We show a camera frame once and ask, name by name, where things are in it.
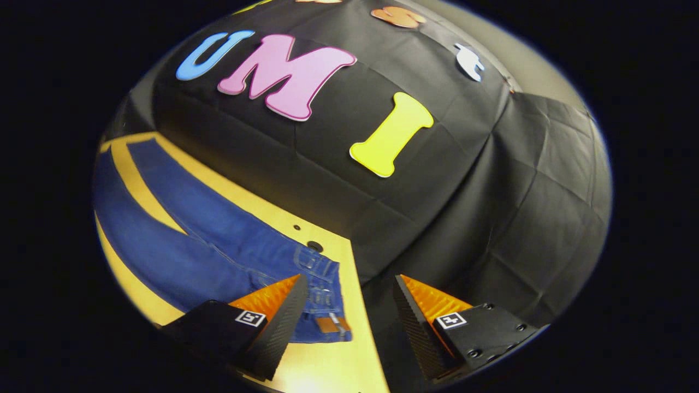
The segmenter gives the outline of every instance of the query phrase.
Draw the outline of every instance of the blue jeans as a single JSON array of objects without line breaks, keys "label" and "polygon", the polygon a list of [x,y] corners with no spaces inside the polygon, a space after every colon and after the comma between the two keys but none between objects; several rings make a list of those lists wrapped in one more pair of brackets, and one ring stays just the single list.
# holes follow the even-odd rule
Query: blue jeans
[{"label": "blue jeans", "polygon": [[141,282],[186,313],[209,299],[231,302],[302,273],[308,299],[290,342],[352,340],[349,331],[323,333],[315,321],[345,316],[337,262],[204,185],[154,139],[128,148],[151,193],[187,232],[151,217],[126,189],[111,150],[99,155],[94,209],[107,240]]}]

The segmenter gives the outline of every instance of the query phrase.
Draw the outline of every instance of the blue letter u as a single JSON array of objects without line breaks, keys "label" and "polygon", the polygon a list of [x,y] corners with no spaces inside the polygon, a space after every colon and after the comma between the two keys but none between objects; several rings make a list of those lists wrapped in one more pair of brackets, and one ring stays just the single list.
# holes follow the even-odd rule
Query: blue letter u
[{"label": "blue letter u", "polygon": [[216,52],[214,52],[211,57],[209,57],[204,63],[195,64],[194,62],[204,53],[211,45],[216,41],[224,38],[228,33],[218,33],[210,36],[204,42],[201,43],[187,58],[180,64],[177,69],[177,79],[179,80],[192,80],[198,78],[209,71],[218,61],[229,51],[232,47],[236,46],[237,43],[241,42],[244,38],[250,37],[255,34],[252,30],[242,30],[231,34],[228,37],[228,42],[223,44]]}]

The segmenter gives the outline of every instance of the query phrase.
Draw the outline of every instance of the orange letter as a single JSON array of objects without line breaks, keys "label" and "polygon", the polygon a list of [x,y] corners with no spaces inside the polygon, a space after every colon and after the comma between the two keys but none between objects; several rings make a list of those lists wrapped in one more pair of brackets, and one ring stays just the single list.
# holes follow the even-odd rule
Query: orange letter
[{"label": "orange letter", "polygon": [[373,10],[371,16],[399,27],[418,27],[420,23],[426,22],[422,16],[401,7],[384,7],[382,10]]}]

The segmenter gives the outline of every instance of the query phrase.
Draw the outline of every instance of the yellow table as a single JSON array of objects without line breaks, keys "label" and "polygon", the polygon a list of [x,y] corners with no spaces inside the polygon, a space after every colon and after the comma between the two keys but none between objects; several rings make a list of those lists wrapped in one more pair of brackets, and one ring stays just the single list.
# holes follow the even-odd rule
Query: yellow table
[{"label": "yellow table", "polygon": [[[196,161],[160,133],[149,132],[124,136],[104,143],[101,146],[101,151],[106,151],[111,146],[117,170],[124,179],[131,195],[144,210],[163,224],[184,233],[150,193],[127,149],[127,143],[152,138],[155,138],[160,146],[193,176],[229,201],[299,243],[306,244],[308,241],[320,243],[323,246],[322,254],[340,263],[340,282],[345,316],[352,329],[352,341],[317,344],[290,343],[282,357],[274,380],[262,384],[284,393],[388,392],[388,385],[366,316],[350,241],[296,217],[248,192]],[[181,311],[158,297],[130,272],[104,236],[99,220],[96,217],[95,219],[109,266],[119,284],[141,313],[151,322],[160,325],[168,324],[182,316]],[[301,229],[296,230],[294,225],[298,225]]]}]

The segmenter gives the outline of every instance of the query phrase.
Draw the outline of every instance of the pink letter m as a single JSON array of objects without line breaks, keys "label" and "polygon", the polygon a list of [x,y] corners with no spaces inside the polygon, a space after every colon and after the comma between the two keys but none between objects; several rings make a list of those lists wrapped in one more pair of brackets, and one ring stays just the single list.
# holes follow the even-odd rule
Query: pink letter m
[{"label": "pink letter m", "polygon": [[289,80],[265,99],[267,106],[289,119],[303,122],[311,115],[310,102],[323,84],[340,68],[351,66],[356,57],[341,49],[325,47],[289,61],[294,37],[272,34],[262,38],[255,50],[218,90],[237,95],[245,91],[245,79],[255,70],[250,83],[250,98],[256,99],[276,83]]}]

